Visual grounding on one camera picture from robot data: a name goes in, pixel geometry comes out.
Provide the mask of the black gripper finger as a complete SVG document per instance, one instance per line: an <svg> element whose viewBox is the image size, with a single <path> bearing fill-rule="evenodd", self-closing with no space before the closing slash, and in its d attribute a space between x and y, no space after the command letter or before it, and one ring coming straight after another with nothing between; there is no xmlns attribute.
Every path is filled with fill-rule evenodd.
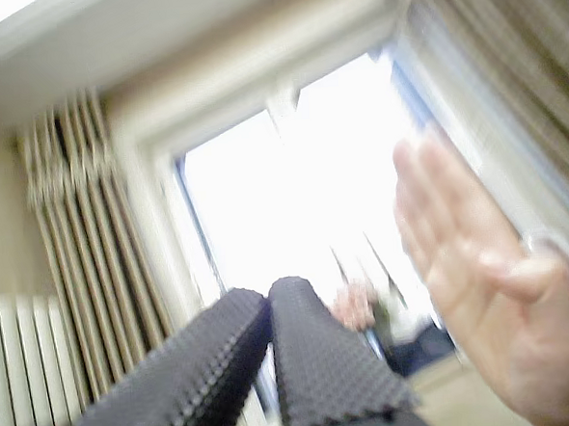
<svg viewBox="0 0 569 426"><path fill-rule="evenodd" d="M422 426L408 384L307 280L281 278L268 299L282 426Z"/></svg>
<svg viewBox="0 0 569 426"><path fill-rule="evenodd" d="M268 300L233 289L149 353L74 426L235 426L270 339Z"/></svg>

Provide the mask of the operator left hand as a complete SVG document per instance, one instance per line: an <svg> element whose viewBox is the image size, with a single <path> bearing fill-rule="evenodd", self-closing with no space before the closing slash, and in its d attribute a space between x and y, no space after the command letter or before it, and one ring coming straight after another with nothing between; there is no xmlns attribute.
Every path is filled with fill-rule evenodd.
<svg viewBox="0 0 569 426"><path fill-rule="evenodd" d="M366 331L375 324L372 306L377 302L370 287L363 283L349 283L338 292L330 311L345 328L355 332Z"/></svg>

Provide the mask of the bystander right hand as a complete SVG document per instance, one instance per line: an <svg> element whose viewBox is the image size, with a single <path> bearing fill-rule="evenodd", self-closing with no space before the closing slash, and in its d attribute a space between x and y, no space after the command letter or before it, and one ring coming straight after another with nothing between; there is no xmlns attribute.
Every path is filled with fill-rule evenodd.
<svg viewBox="0 0 569 426"><path fill-rule="evenodd" d="M393 163L403 248L456 345L511 411L569 426L569 259L527 250L440 141L401 141Z"/></svg>

